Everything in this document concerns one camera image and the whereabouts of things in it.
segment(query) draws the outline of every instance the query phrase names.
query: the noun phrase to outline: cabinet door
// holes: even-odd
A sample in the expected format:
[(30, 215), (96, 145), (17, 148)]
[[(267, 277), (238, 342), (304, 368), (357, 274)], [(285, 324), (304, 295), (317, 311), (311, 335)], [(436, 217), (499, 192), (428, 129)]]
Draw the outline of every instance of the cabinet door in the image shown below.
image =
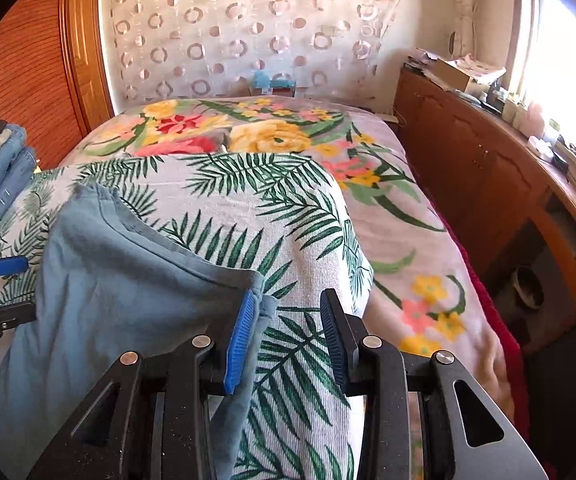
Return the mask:
[(457, 237), (462, 235), (462, 219), (472, 208), (472, 199), (481, 186), (482, 138), (468, 121), (446, 114), (436, 142), (434, 199)]
[(422, 77), (410, 70), (402, 69), (397, 85), (394, 108), (399, 117), (399, 132), (408, 136), (417, 123), (422, 101)]
[(462, 243), (479, 274), (527, 221), (542, 191), (522, 155), (515, 147), (484, 144), (482, 184), (461, 225)]
[(424, 97), (409, 159), (438, 211), (459, 236), (460, 220), (481, 183), (481, 136), (450, 110), (445, 96)]

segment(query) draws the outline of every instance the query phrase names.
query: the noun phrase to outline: white curtain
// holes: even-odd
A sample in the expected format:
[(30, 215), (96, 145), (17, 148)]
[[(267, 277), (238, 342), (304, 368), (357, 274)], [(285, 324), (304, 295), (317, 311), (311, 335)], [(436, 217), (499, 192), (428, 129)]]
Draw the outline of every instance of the white curtain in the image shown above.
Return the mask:
[(452, 57), (476, 57), (475, 12), (478, 0), (455, 0), (456, 20)]

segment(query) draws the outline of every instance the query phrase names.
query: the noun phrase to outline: bed sheet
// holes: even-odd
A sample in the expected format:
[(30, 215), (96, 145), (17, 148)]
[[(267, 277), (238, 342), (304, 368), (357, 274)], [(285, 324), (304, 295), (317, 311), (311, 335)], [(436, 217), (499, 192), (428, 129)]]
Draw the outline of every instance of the bed sheet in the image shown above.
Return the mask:
[[(266, 96), (168, 100), (127, 110), (108, 121), (65, 163), (126, 153), (213, 152), (220, 144), (232, 152), (300, 152), (318, 161), (340, 185), (375, 272), (364, 315), (368, 328), (403, 351), (429, 356), (439, 348), (449, 349), (513, 420), (504, 349), (511, 350), (511, 374), (520, 378), (516, 346), (495, 319), (467, 256), (414, 181), (402, 145), (375, 115)], [(244, 169), (209, 164), (203, 180), (197, 181), (196, 195), (213, 189), (210, 180), (216, 174), (229, 174), (236, 181)], [(504, 347), (498, 334), (507, 339)], [(525, 411), (525, 406), (518, 408)], [(416, 410), (415, 402), (411, 409)], [(420, 475), (418, 427), (414, 431), (415, 474)]]
[[(255, 170), (235, 179), (211, 169), (235, 165)], [(293, 178), (296, 169), (309, 178)], [(206, 174), (216, 189), (198, 196)], [(349, 313), (361, 314), (372, 269), (335, 181), (306, 156), (256, 153), (124, 157), (44, 171), (0, 222), (0, 255), (24, 254), (31, 264), (0, 278), (0, 304), (34, 296), (52, 222), (73, 188), (92, 181), (116, 187), (135, 216), (207, 260), (258, 270), (264, 292), (279, 299), (258, 354), (234, 478), (352, 476), (363, 403), (334, 383), (319, 295), (334, 288)], [(0, 365), (11, 339), (5, 332), (0, 340)], [(6, 402), (0, 391), (0, 406)]]

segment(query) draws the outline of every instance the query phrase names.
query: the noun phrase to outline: cardboard box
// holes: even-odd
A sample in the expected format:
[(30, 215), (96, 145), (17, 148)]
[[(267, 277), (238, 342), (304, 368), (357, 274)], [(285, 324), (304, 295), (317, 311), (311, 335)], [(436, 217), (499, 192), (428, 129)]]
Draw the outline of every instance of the cardboard box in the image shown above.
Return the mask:
[(455, 61), (438, 58), (428, 64), (428, 69), (451, 88), (475, 97), (506, 72), (505, 68), (494, 68), (469, 56)]

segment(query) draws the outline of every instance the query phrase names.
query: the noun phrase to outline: wall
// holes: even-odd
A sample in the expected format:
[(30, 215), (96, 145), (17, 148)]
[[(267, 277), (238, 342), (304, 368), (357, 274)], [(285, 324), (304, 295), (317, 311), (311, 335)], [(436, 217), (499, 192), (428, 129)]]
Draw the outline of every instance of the wall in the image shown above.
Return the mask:
[(477, 59), (506, 66), (513, 12), (514, 0), (479, 0), (475, 16)]
[(0, 21), (0, 119), (23, 126), (42, 168), (82, 138), (59, 30), (59, 0), (17, 0)]
[(454, 0), (401, 0), (382, 41), (377, 68), (381, 92), (371, 105), (375, 111), (392, 112), (401, 64), (415, 47), (449, 55), (454, 19)]

